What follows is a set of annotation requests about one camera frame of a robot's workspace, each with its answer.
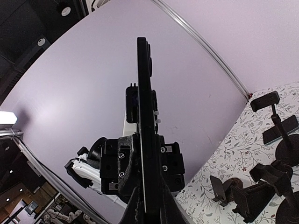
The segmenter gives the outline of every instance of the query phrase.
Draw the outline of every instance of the metal screw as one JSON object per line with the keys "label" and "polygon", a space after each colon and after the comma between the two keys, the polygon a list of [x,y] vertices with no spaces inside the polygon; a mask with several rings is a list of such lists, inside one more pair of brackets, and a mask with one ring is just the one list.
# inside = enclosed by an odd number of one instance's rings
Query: metal screw
{"label": "metal screw", "polygon": [[168,167],[166,165],[162,166],[163,171],[166,172],[168,170]]}
{"label": "metal screw", "polygon": [[165,153],[166,152],[166,148],[161,147],[161,153]]}
{"label": "metal screw", "polygon": [[124,173],[124,172],[120,172],[120,173],[118,174],[118,176],[120,176],[120,177],[124,177],[124,176],[125,176],[125,173]]}
{"label": "metal screw", "polygon": [[119,154],[118,154],[118,158],[120,158],[120,159],[125,158],[125,154],[124,154],[124,153],[119,153]]}

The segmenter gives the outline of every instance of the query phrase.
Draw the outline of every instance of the smartphone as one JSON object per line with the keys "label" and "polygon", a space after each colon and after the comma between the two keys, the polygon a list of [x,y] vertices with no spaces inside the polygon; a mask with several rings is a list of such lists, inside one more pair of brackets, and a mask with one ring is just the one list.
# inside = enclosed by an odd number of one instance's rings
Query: smartphone
{"label": "smartphone", "polygon": [[[296,131],[299,127],[298,121],[295,115],[290,116],[288,119],[281,122],[287,134]],[[282,136],[276,126],[270,128],[269,130],[263,132],[263,143],[264,145],[269,145],[276,140],[281,139]]]}

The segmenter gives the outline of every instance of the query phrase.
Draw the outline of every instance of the round base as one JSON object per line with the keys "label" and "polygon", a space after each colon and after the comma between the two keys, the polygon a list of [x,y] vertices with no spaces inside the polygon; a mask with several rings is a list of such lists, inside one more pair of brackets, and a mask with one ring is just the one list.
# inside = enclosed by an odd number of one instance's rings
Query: round base
{"label": "round base", "polygon": [[[299,191],[294,193],[294,196],[299,203]],[[289,203],[285,200],[282,201],[276,212],[276,224],[299,224],[299,211],[294,216],[291,212]]]}
{"label": "round base", "polygon": [[294,149],[289,150],[285,141],[281,140],[276,148],[275,158],[284,164],[294,167],[299,164],[299,134],[292,134],[289,138]]}

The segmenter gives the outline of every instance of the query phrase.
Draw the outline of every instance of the black ceiling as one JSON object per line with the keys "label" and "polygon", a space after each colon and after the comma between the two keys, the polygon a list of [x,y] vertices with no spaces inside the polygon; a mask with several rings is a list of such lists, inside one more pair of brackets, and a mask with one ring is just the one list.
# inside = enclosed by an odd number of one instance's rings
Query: black ceiling
{"label": "black ceiling", "polygon": [[[63,17],[56,7],[62,0],[0,1],[0,104],[27,68],[16,69],[16,62],[41,35],[52,44],[88,14],[82,0],[63,0],[71,7]],[[13,84],[7,81],[12,75]]]}

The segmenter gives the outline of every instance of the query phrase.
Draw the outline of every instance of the desk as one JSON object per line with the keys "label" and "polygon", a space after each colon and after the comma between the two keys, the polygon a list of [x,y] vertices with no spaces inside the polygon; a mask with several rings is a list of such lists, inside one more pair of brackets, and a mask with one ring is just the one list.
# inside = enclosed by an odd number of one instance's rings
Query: desk
{"label": "desk", "polygon": [[[293,114],[299,117],[299,82],[282,85],[275,88],[258,91],[247,103],[244,111],[233,128],[214,152],[212,157],[198,171],[186,187],[177,194],[176,200],[197,224],[242,224],[243,217],[232,212],[236,204],[231,202],[226,207],[212,201],[214,192],[210,175],[225,180],[238,177],[243,181],[243,187],[255,184],[249,171],[258,163],[270,164],[275,160],[275,149],[280,140],[265,146],[262,133],[273,126],[271,107],[253,112],[250,102],[266,93],[277,91],[280,102],[277,113],[281,120]],[[299,166],[293,167],[291,179],[294,192],[299,191]],[[278,206],[284,197],[275,195],[254,224],[275,223]]]}

